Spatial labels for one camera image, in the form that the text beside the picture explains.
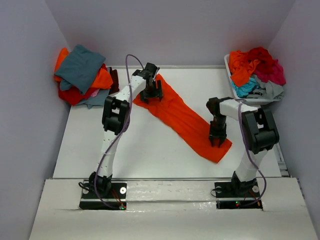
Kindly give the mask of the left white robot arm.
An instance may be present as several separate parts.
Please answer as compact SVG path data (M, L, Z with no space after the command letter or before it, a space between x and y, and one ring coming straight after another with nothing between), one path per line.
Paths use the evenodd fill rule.
M102 113L103 142L101 159L88 180L88 189L100 198L110 194L112 188L113 162L122 134L128 129L132 103L138 98L149 104L152 100L162 100L163 91L160 80L156 80L159 67L147 63L142 70L137 69L126 85L115 96L104 101Z

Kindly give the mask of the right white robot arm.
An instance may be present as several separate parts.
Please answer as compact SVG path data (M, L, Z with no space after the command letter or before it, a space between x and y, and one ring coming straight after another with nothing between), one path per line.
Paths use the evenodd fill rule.
M213 147L221 148L227 141L227 118L239 123L245 151L238 168L227 182L215 183L217 198L245 197L257 186L257 174L267 152L279 142L280 136L270 109L253 107L231 97L212 97L206 107L213 115L208 138Z

